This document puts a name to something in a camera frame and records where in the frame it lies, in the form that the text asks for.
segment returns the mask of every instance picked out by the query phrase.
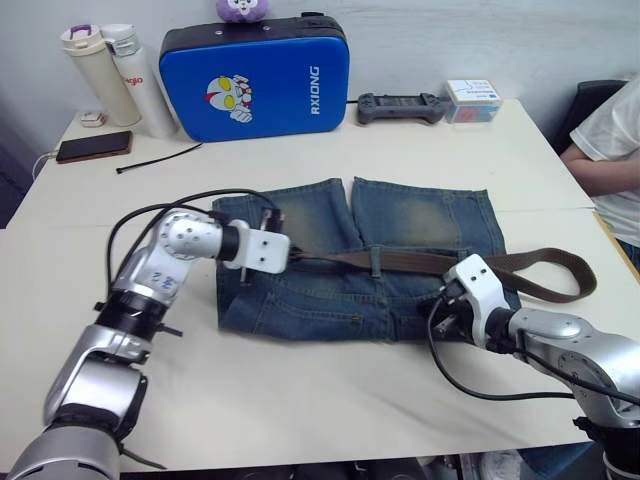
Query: bottle cap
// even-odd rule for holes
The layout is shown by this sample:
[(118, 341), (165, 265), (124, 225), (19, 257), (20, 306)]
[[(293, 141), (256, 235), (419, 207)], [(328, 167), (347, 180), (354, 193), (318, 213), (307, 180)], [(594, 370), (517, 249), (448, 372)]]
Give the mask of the bottle cap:
[(76, 25), (60, 35), (62, 49), (72, 57), (91, 55), (106, 48), (100, 27), (97, 25)]
[(140, 42), (133, 25), (112, 23), (100, 27), (104, 41), (116, 57), (133, 55), (140, 50)]

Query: brown belt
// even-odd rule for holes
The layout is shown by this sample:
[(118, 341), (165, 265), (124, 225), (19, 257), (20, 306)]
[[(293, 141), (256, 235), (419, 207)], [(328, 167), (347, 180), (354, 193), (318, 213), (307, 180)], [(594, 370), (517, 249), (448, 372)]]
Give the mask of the brown belt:
[[(371, 269), (371, 256), (368, 251), (333, 255), (299, 252), (292, 255), (292, 260), (305, 259), (328, 260), (357, 268)], [(379, 261), (381, 270), (430, 275), (444, 275), (458, 263), (458, 259), (455, 257), (388, 249), (380, 251)], [(568, 303), (578, 300), (590, 295), (597, 285), (596, 276), (584, 259), (558, 248), (541, 248), (531, 252), (492, 255), (484, 257), (484, 261), (491, 267), (503, 285), (548, 302)], [(569, 295), (556, 292), (515, 273), (538, 262), (560, 265), (569, 270), (578, 283), (579, 293)]]

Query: blue case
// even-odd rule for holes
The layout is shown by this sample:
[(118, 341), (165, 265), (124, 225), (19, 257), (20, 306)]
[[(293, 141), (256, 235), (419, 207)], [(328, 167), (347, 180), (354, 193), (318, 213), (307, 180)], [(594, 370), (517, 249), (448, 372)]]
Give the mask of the blue case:
[(323, 132), (344, 117), (349, 49), (320, 14), (197, 25), (167, 33), (160, 75), (196, 141)]

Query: cable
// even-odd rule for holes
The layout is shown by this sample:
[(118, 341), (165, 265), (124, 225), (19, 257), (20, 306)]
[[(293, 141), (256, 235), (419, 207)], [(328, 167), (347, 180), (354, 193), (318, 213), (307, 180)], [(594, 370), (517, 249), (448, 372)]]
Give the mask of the cable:
[(526, 356), (527, 358), (532, 359), (533, 361), (539, 363), (546, 370), (549, 370), (551, 373), (553, 373), (557, 377), (560, 377), (563, 380), (566, 380), (567, 382), (569, 382), (569, 383), (571, 383), (573, 385), (577, 385), (578, 387), (582, 387), (582, 388), (584, 388), (586, 390), (591, 390), (592, 392), (595, 392), (595, 393), (601, 393), (602, 395), (606, 395), (606, 396), (612, 397), (612, 398), (617, 398), (618, 400), (622, 400), (624, 402), (629, 402), (629, 403), (631, 403), (633, 405), (640, 406), (640, 398), (638, 398), (638, 397), (634, 397), (633, 395), (628, 395), (628, 394), (623, 393), (623, 392), (618, 392), (616, 390), (613, 390), (613, 389), (607, 388), (607, 387), (603, 387), (602, 385), (598, 385), (596, 383), (587, 382), (586, 380), (583, 380), (581, 378), (573, 377), (572, 375), (568, 374), (567, 372), (563, 372), (559, 368), (554, 367), (552, 364), (547, 362), (544, 358), (541, 358), (541, 357), (539, 357), (538, 355), (536, 355), (534, 353), (528, 352), (527, 350), (523, 350), (523, 349), (517, 348), (517, 349), (514, 350), (514, 352), (515, 353), (520, 353), (520, 354)]
[(266, 196), (266, 195), (264, 195), (264, 194), (262, 194), (260, 192), (257, 192), (255, 190), (250, 190), (250, 189), (247, 189), (247, 188), (223, 188), (223, 189), (210, 190), (208, 192), (196, 193), (194, 195), (189, 195), (189, 196), (186, 196), (186, 197), (182, 197), (182, 198), (180, 198), (180, 199), (178, 199), (178, 200), (176, 200), (175, 202), (172, 202), (172, 203), (163, 203), (163, 204), (156, 204), (156, 205), (150, 205), (148, 207), (143, 207), (143, 208), (135, 210), (134, 212), (131, 212), (131, 213), (125, 215), (123, 218), (121, 218), (118, 221), (118, 223), (116, 223), (114, 228), (111, 230), (111, 234), (109, 235), (109, 241), (107, 242), (107, 254), (106, 254), (106, 263), (107, 263), (107, 298), (109, 298), (109, 295), (111, 294), (111, 288), (112, 288), (112, 285), (113, 285), (112, 270), (111, 270), (111, 250), (112, 250), (112, 247), (113, 247), (113, 242), (114, 242), (116, 233), (118, 232), (118, 230), (125, 223), (127, 223), (132, 218), (137, 217), (138, 215), (142, 215), (143, 213), (147, 213), (147, 212), (150, 212), (150, 211), (153, 211), (153, 210), (160, 210), (147, 223), (147, 225), (144, 227), (142, 232), (140, 232), (140, 235), (138, 235), (138, 237), (136, 238), (134, 243), (131, 245), (131, 247), (127, 251), (126, 255), (124, 256), (124, 258), (122, 260), (122, 262), (120, 262), (120, 266), (118, 267), (118, 270), (116, 272), (116, 277), (118, 275), (120, 275), (120, 273), (122, 272), (123, 266), (126, 265), (129, 262), (129, 260), (131, 259), (131, 256), (134, 254), (134, 252), (136, 251), (136, 249), (138, 248), (140, 243), (144, 240), (144, 238), (147, 236), (147, 234), (153, 228), (153, 226), (156, 224), (156, 222), (159, 219), (161, 219), (169, 210), (171, 210), (172, 208), (181, 207), (181, 208), (187, 208), (187, 209), (191, 209), (191, 210), (196, 210), (196, 211), (199, 211), (201, 213), (204, 213), (204, 214), (208, 215), (208, 212), (205, 212), (204, 210), (201, 210), (201, 209), (196, 209), (196, 207), (191, 207), (189, 205), (185, 205), (185, 203), (192, 202), (192, 201), (198, 200), (200, 198), (213, 197), (213, 196), (217, 196), (217, 195), (231, 195), (231, 194), (253, 195), (255, 197), (258, 197), (258, 198), (264, 200), (274, 210), (279, 210), (278, 206), (268, 196)]
[(40, 162), (43, 159), (49, 160), (51, 158), (54, 158), (57, 154), (58, 154), (58, 151), (54, 150), (52, 152), (47, 152), (47, 153), (44, 153), (44, 154), (40, 155), (38, 157), (38, 159), (33, 163), (33, 167), (31, 167), (31, 179), (35, 181), (36, 177), (40, 173), (40, 170), (42, 170), (42, 168), (40, 168), (40, 170), (38, 170), (38, 173), (36, 173), (36, 170), (38, 169), (38, 165), (40, 164)]
[(152, 462), (151, 460), (147, 460), (146, 458), (141, 457), (137, 453), (133, 453), (131, 450), (127, 450), (124, 447), (120, 448), (120, 453), (125, 457), (129, 457), (131, 460), (135, 460), (142, 465), (146, 465), (147, 467), (157, 468), (158, 470), (166, 470), (167, 467), (162, 465), (161, 463)]
[(438, 354), (438, 351), (435, 348), (435, 342), (433, 341), (433, 333), (431, 332), (436, 311), (438, 310), (438, 308), (440, 308), (440, 305), (442, 305), (443, 301), (444, 299), (440, 296), (434, 302), (433, 307), (431, 307), (431, 311), (429, 312), (429, 316), (427, 317), (427, 341), (429, 344), (429, 348), (431, 349), (431, 355), (433, 355), (433, 360), (436, 363), (438, 370), (440, 370), (440, 373), (442, 373), (444, 378), (446, 378), (451, 385), (456, 387), (461, 392), (464, 392), (467, 395), (471, 395), (472, 397), (480, 398), (481, 400), (492, 400), (496, 402), (506, 402), (506, 401), (513, 401), (513, 400), (531, 400), (534, 398), (569, 398), (569, 399), (574, 398), (574, 396), (570, 393), (560, 393), (560, 392), (534, 392), (534, 393), (516, 393), (513, 395), (491, 395), (487, 393), (476, 392), (459, 383), (455, 378), (453, 378), (449, 374), (444, 364), (442, 363), (442, 360), (440, 360), (440, 355)]
[(167, 155), (166, 157), (157, 158), (155, 160), (149, 160), (147, 162), (134, 163), (133, 165), (128, 165), (126, 167), (119, 167), (119, 168), (116, 168), (116, 173), (118, 175), (120, 175), (121, 173), (124, 173), (127, 170), (133, 170), (134, 168), (144, 167), (146, 165), (153, 165), (154, 163), (162, 162), (164, 160), (169, 160), (170, 158), (175, 158), (175, 157), (178, 157), (180, 155), (184, 155), (185, 153), (189, 153), (189, 152), (195, 150), (196, 148), (200, 148), (201, 146), (202, 146), (202, 143), (198, 143), (197, 145), (194, 145), (193, 147), (189, 147), (186, 150), (182, 150), (181, 152), (174, 153), (173, 155)]

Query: smartphone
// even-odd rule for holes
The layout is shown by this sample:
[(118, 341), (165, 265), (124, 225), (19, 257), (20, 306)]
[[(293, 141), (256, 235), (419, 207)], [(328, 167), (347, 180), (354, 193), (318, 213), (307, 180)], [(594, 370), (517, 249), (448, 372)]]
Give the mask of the smartphone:
[(126, 155), (131, 152), (132, 138), (131, 130), (127, 130), (126, 132), (66, 140), (60, 144), (56, 162), (70, 163), (91, 158)]

